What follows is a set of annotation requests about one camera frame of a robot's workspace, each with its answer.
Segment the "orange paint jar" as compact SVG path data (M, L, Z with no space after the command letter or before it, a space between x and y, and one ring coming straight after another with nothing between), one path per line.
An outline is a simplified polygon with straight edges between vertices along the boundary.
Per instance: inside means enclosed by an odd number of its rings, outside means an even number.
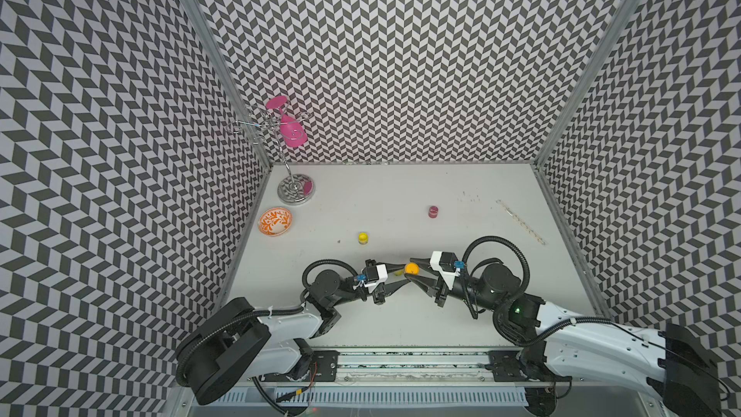
M408 263L404 267L404 275L419 275L420 272L420 266L415 263Z

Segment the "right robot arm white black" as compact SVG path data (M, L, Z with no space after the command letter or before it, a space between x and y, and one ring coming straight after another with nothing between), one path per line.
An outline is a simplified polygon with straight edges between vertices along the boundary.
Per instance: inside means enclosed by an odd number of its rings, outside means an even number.
M436 252L411 260L404 275L437 305L458 299L480 316L504 306L522 282L497 258L478 268L480 275L454 254ZM681 325L621 325L523 293L505 308L498 331L513 347L489 355L497 381L597 381L658 399L677 416L719 416L729 394L715 355Z

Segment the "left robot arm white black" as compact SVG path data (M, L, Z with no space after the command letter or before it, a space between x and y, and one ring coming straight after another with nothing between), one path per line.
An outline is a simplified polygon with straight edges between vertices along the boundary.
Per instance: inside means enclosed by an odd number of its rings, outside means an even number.
M405 269L405 264L368 260L358 271L343 261L324 259L303 270L295 307L257 309L245 297L236 297L181 341L176 382L189 388L197 403L208 405L245 376L304 378L314 357L308 341L341 320L337 307L368 299L384 303L407 284L390 283L389 276Z

